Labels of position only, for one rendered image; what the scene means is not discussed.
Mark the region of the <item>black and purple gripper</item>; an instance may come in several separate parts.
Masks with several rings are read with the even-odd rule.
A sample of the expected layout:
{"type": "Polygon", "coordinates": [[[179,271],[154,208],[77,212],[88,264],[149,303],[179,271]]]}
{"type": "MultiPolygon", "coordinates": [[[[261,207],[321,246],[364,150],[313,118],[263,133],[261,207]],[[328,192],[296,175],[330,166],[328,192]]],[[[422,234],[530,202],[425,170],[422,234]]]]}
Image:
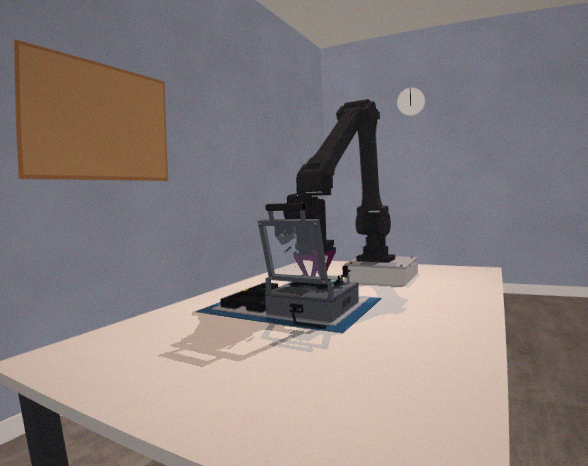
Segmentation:
{"type": "Polygon", "coordinates": [[[321,226],[324,254],[328,256],[327,261],[326,261],[326,268],[328,271],[330,263],[336,253],[336,247],[333,247],[334,240],[326,240],[326,220],[322,220],[322,221],[320,221],[320,226],[321,226]]]}

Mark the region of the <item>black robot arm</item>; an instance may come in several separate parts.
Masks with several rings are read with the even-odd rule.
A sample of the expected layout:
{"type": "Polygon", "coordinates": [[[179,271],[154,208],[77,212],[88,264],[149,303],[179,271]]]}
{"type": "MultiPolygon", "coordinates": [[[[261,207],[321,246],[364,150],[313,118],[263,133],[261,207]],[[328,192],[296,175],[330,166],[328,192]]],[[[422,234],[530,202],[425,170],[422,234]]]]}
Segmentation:
{"type": "Polygon", "coordinates": [[[324,199],[312,196],[331,195],[335,168],[358,130],[362,204],[357,207],[355,225],[358,234],[369,238],[366,237],[363,254],[356,256],[356,261],[389,263],[395,260],[395,255],[388,254],[386,236],[390,232],[391,219],[388,206],[382,206],[379,193],[376,127],[380,112],[374,101],[366,99],[346,102],[339,108],[336,117],[340,122],[337,122],[317,153],[297,173],[297,193],[288,195],[287,203],[305,203],[306,219],[326,220],[324,199]]]}

